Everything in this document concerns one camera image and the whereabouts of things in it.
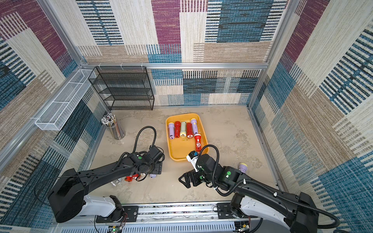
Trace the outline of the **red flashlight white logo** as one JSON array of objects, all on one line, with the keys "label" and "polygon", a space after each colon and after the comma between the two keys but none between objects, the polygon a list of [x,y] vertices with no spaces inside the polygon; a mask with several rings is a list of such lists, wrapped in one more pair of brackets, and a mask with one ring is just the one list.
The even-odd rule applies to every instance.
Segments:
[{"label": "red flashlight white logo", "polygon": [[200,134],[195,134],[194,139],[195,139],[196,151],[200,152],[202,149],[202,137]]}]

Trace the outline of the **yellow plastic storage tray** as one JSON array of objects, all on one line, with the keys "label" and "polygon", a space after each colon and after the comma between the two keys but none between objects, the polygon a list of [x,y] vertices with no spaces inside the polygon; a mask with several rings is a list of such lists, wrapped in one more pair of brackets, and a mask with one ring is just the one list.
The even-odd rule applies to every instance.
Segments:
[{"label": "yellow plastic storage tray", "polygon": [[168,144],[169,156],[172,160],[176,162],[186,161],[187,160],[186,156],[188,155],[188,153],[191,152],[192,150],[196,150],[195,139],[194,137],[191,139],[187,137],[170,139],[168,124],[170,122],[175,123],[176,121],[180,121],[180,122],[185,121],[186,123],[188,123],[190,122],[192,118],[197,119],[198,130],[199,130],[199,134],[202,137],[202,147],[203,147],[208,144],[208,140],[207,140],[207,135],[206,135],[203,123],[198,114],[187,113],[187,114],[181,114],[181,115],[174,115],[166,119],[167,144]]}]

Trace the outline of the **red flashlight group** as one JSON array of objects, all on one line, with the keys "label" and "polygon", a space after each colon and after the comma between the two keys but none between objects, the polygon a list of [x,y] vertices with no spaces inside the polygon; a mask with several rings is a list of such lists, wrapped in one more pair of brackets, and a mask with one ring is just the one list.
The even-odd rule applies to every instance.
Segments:
[{"label": "red flashlight group", "polygon": [[187,138],[189,138],[189,139],[191,139],[191,138],[193,138],[194,137],[194,133],[193,133],[193,127],[192,127],[192,123],[190,123],[190,122],[188,122],[187,124],[186,124],[186,132],[187,132]]}]

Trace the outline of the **pale green flashlight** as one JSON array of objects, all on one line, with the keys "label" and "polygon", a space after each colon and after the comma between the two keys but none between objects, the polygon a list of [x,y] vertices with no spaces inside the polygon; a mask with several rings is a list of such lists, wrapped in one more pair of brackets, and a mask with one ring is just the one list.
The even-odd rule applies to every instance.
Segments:
[{"label": "pale green flashlight", "polygon": [[186,137],[186,132],[187,132],[187,123],[185,122],[185,121],[182,121],[181,122],[181,126],[180,126],[180,137],[181,138],[184,138],[184,137]]}]

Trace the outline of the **purple flashlight group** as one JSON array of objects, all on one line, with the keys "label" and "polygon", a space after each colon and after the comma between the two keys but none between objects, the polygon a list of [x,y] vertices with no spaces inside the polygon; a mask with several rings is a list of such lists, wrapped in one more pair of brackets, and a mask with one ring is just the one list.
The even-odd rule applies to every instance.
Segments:
[{"label": "purple flashlight group", "polygon": [[192,124],[192,131],[193,131],[193,134],[196,135],[199,133],[199,130],[198,130],[198,124],[197,124],[197,119],[195,118],[192,118],[190,120],[190,123]]}]

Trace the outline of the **dark red flashlight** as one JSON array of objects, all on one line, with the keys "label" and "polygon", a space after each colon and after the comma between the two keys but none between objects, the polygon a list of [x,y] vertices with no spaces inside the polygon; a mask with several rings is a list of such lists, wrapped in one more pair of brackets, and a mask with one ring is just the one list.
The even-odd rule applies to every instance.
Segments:
[{"label": "dark red flashlight", "polygon": [[180,138],[181,122],[180,121],[176,121],[174,123],[174,126],[175,126],[175,129],[174,129],[175,138]]}]

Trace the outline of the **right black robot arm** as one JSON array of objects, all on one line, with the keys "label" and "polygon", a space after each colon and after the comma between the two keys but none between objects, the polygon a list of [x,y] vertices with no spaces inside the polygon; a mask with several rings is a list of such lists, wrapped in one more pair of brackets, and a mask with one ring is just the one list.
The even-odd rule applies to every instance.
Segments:
[{"label": "right black robot arm", "polygon": [[315,233],[319,214],[311,196],[287,193],[249,177],[233,167],[218,164],[208,154],[195,157],[193,169],[179,177],[186,188],[212,183],[221,196],[234,197],[228,212],[235,217],[257,216],[287,228],[292,233]]}]

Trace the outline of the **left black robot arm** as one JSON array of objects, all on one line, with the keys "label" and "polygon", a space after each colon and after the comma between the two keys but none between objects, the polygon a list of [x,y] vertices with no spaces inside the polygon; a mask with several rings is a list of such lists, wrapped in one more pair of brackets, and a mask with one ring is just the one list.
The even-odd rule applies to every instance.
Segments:
[{"label": "left black robot arm", "polygon": [[111,222],[123,220],[125,211],[116,196],[91,196],[90,192],[135,174],[161,174],[165,155],[158,148],[123,153],[119,160],[92,170],[65,171],[47,194],[54,218],[64,223],[76,216],[100,216]]}]

